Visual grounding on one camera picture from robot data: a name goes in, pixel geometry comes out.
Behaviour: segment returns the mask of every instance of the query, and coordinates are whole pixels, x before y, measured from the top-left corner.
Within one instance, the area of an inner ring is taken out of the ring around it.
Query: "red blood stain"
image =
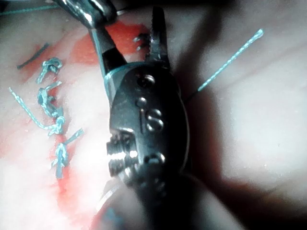
[[[148,29],[143,24],[125,25],[120,21],[106,29],[113,38],[117,49],[123,55],[135,53],[141,41],[135,43],[133,39],[140,33],[148,33]],[[89,34],[75,43],[70,53],[70,59],[73,63],[98,64],[97,54]]]
[[[56,57],[60,53],[61,47],[65,44],[65,42],[67,42],[66,41],[67,36],[64,36],[55,45],[48,46],[41,55],[39,55],[35,60],[33,60],[32,62],[30,62],[21,69],[21,72],[24,73],[23,74],[24,78],[22,79],[23,83],[28,81],[37,70],[41,69],[43,61]],[[33,54],[36,53],[41,47],[42,45],[35,45]],[[24,62],[25,60],[28,60],[29,58],[30,57],[25,57],[23,61],[21,61],[21,63]]]
[[[143,24],[132,24],[125,25],[124,23],[118,21],[110,26],[108,26],[107,31],[110,33],[113,38],[117,48],[123,55],[129,55],[136,53],[136,48],[142,43],[133,42],[133,39],[140,33],[148,33],[148,29]],[[61,40],[59,40],[55,45],[50,45],[47,49],[35,60],[27,64],[21,69],[21,72],[25,76],[22,79],[22,82],[28,81],[36,71],[41,68],[43,61],[48,60],[52,57],[58,57],[62,48],[65,47],[65,44],[70,42],[70,37],[75,36],[74,32],[69,33]],[[42,47],[42,44],[35,45],[33,49],[33,54],[37,52]],[[147,52],[146,49],[143,49],[141,54],[145,55]],[[28,60],[30,57],[24,57],[20,63],[23,63],[25,60]],[[88,65],[98,64],[98,57],[95,53],[94,46],[89,34],[86,34],[80,40],[78,40],[70,53],[69,63],[81,63]]]
[[[140,33],[148,33],[148,29],[142,24],[125,25],[122,22],[117,22],[107,27],[108,32],[114,39],[114,42],[123,55],[136,53],[137,46],[141,42],[135,43],[133,39]],[[67,34],[54,46],[49,46],[37,59],[24,66],[21,71],[26,76],[22,79],[23,82],[29,80],[33,74],[41,68],[41,63],[49,58],[56,57],[61,49],[65,47],[65,43],[69,41],[68,36],[73,34]],[[35,45],[34,53],[41,47],[41,44]],[[98,64],[98,58],[94,50],[93,43],[89,34],[85,35],[79,41],[77,41],[70,53],[69,63],[82,63],[88,65]],[[50,92],[50,95],[55,96],[57,94],[57,88]],[[49,152],[50,160],[55,159],[55,150],[59,143],[64,142],[66,137],[64,135],[56,135],[56,141],[54,147]],[[75,151],[75,142],[68,145],[68,153],[72,158]],[[63,179],[58,179],[56,184],[59,190],[56,191],[58,207],[61,212],[67,216],[73,225],[87,225],[90,223],[92,214],[83,213],[82,207],[79,207],[78,194],[80,193],[80,180],[78,174],[70,167],[63,168]]]

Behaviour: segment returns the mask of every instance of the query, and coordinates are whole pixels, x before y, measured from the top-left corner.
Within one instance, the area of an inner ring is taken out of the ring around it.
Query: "blood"
[[[133,42],[133,39],[140,33],[148,33],[148,29],[146,29],[146,27],[142,24],[125,25],[122,22],[117,22],[111,26],[108,26],[106,29],[114,39],[117,48],[123,55],[136,53],[136,48],[141,44],[141,42],[135,43]],[[67,44],[70,44],[71,38],[79,32],[80,31],[66,34],[56,44],[50,45],[37,59],[24,66],[20,70],[23,73],[21,75],[24,76],[22,82],[26,82],[30,79],[34,80],[32,77],[35,73],[40,71],[43,61],[52,57],[61,58],[60,55],[63,53],[62,50],[68,49]],[[37,52],[41,46],[41,44],[36,44],[33,48],[33,53]],[[145,52],[146,49],[143,49],[140,54],[144,55]],[[98,64],[98,57],[95,53],[94,46],[88,33],[72,44],[68,58],[62,61],[64,65],[83,64],[95,66]],[[56,96],[57,92],[58,88],[56,87],[49,93],[50,95]],[[54,146],[49,150],[50,162],[56,157],[55,150],[57,145],[64,142],[66,139],[67,138],[64,135],[56,135]],[[73,157],[75,152],[76,141],[78,141],[78,139],[68,145],[67,150],[70,155],[70,159]],[[54,191],[53,195],[57,200],[59,211],[69,219],[72,225],[83,226],[85,229],[88,229],[94,214],[89,210],[84,210],[83,207],[80,207],[79,205],[78,199],[81,193],[82,184],[80,182],[78,172],[69,166],[64,167],[63,178],[57,179],[54,184],[50,185],[50,189],[51,188],[52,191]]]
[[[133,42],[133,39],[141,33],[149,33],[149,30],[143,24],[125,25],[121,21],[118,21],[106,27],[106,29],[113,38],[116,47],[123,55],[130,55],[136,53],[136,48],[142,42],[139,41],[135,43]],[[43,61],[48,60],[52,57],[59,57],[61,50],[65,49],[67,44],[71,43],[71,39],[74,36],[76,36],[75,31],[64,35],[62,39],[59,40],[55,45],[50,45],[49,47],[47,47],[47,49],[38,58],[30,62],[28,65],[24,66],[21,69],[21,72],[24,73],[22,74],[24,76],[22,82],[24,83],[30,78],[32,78],[32,76],[41,68],[41,64]],[[37,52],[41,48],[41,46],[41,44],[36,44],[33,48],[33,54]],[[145,57],[147,49],[142,49],[139,52],[140,55]],[[27,59],[29,59],[29,57],[24,57],[24,60],[20,61],[20,63],[24,62]],[[75,42],[69,54],[69,58],[67,60],[63,60],[64,65],[65,61],[67,61],[67,64],[98,64],[98,57],[88,33]]]

